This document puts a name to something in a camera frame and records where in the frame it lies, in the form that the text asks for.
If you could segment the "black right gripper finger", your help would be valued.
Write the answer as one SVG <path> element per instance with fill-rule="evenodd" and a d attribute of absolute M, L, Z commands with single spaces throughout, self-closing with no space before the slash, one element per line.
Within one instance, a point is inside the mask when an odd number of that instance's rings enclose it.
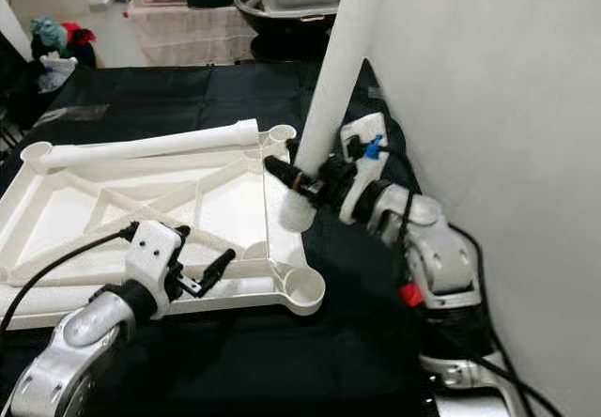
<path fill-rule="evenodd" d="M 325 182 L 317 179 L 317 177 L 310 176 L 310 174 L 306 174 L 304 171 L 301 171 L 297 165 L 293 165 L 284 161 L 282 159 L 276 158 L 276 156 L 266 156 L 263 158 L 263 167 L 265 167 L 266 171 L 270 173 L 272 177 L 283 182 L 283 184 L 287 187 L 288 190 L 291 189 L 291 185 L 293 180 L 296 179 L 297 173 L 304 173 L 310 179 L 308 184 L 308 193 L 306 195 L 302 195 L 301 197 L 319 197 L 322 193 L 323 189 L 325 189 Z"/>

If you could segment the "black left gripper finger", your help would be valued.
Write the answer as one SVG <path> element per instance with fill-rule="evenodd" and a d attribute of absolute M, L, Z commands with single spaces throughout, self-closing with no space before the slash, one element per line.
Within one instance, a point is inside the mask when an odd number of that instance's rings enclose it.
<path fill-rule="evenodd" d="M 206 267 L 205 271 L 201 276 L 201 279 L 197 281 L 197 286 L 193 288 L 193 296 L 195 298 L 203 298 L 206 294 L 223 279 L 224 273 L 227 271 L 229 263 L 236 258 L 236 251 L 233 249 L 224 250 L 214 262 L 211 262 Z"/>

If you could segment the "white plastic table top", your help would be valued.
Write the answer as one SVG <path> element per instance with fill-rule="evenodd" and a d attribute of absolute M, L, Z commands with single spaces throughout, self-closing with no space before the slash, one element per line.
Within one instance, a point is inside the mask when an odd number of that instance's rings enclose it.
<path fill-rule="evenodd" d="M 188 225 L 189 270 L 204 270 L 224 250 L 237 261 L 226 279 L 273 280 L 276 304 L 309 316 L 326 285 L 306 262 L 298 233 L 279 224 L 285 188 L 263 158 L 286 160 L 292 126 L 258 130 L 253 146 L 215 147 L 39 171 L 23 160 L 1 198 L 1 300 L 16 302 L 35 286 L 91 286 L 123 280 L 126 242 L 113 240 L 60 262 L 69 250 L 134 220 Z M 69 311 L 12 316 L 12 330 L 55 326 Z"/>

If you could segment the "black table cloth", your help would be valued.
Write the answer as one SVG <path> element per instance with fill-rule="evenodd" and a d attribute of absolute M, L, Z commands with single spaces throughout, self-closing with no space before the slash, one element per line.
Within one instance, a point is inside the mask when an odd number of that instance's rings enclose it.
<path fill-rule="evenodd" d="M 27 131 L 91 144 L 218 128 L 301 128 L 315 64 L 78 69 L 52 107 L 103 105 Z M 85 417 L 426 417 L 416 324 L 400 301 L 390 251 L 322 212 L 303 234 L 325 279 L 316 314 L 282 306 L 169 316 L 134 333 L 96 382 Z"/>

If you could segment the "black round tub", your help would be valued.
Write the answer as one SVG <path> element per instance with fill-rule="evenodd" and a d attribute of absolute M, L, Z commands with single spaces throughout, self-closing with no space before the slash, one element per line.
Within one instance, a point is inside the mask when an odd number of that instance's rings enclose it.
<path fill-rule="evenodd" d="M 254 31 L 254 61 L 318 62 L 325 57 L 335 8 L 270 12 L 263 0 L 233 0 L 233 5 Z"/>

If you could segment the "beige cloth cover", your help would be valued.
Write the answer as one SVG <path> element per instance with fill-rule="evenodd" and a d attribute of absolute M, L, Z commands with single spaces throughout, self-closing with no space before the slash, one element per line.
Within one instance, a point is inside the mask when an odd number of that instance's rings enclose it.
<path fill-rule="evenodd" d="M 236 8 L 129 8 L 126 18 L 153 68 L 228 66 L 253 60 L 257 32 Z"/>

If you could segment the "red cloth item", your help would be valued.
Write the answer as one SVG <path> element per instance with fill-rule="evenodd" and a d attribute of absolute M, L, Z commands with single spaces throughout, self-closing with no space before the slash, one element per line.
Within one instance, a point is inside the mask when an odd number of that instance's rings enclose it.
<path fill-rule="evenodd" d="M 96 35 L 90 29 L 75 22 L 62 22 L 61 27 L 66 31 L 66 45 L 86 45 L 93 43 Z"/>

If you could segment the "teal plush toy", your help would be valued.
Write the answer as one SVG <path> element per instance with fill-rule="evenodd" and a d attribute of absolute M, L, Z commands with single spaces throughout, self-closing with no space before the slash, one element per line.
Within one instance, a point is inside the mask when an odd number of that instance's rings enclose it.
<path fill-rule="evenodd" d="M 41 45 L 43 51 L 61 52 L 68 47 L 69 31 L 51 17 L 39 17 L 30 23 L 31 39 Z"/>

